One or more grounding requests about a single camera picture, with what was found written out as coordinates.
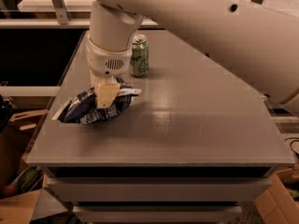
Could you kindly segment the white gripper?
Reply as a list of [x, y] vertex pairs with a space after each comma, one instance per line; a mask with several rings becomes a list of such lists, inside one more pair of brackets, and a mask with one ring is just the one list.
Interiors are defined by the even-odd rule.
[[91, 87], [96, 86], [96, 107], [98, 109], [109, 108], [117, 97], [121, 85], [115, 77], [128, 71], [131, 56], [130, 49], [119, 52], [108, 51], [99, 48], [89, 37], [87, 38], [86, 58], [91, 69]]

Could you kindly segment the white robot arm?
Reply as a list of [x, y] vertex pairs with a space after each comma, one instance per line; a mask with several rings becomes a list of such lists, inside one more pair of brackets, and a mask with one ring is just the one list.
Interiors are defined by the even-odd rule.
[[299, 20], [246, 0], [97, 0], [153, 19], [276, 104], [299, 106]]

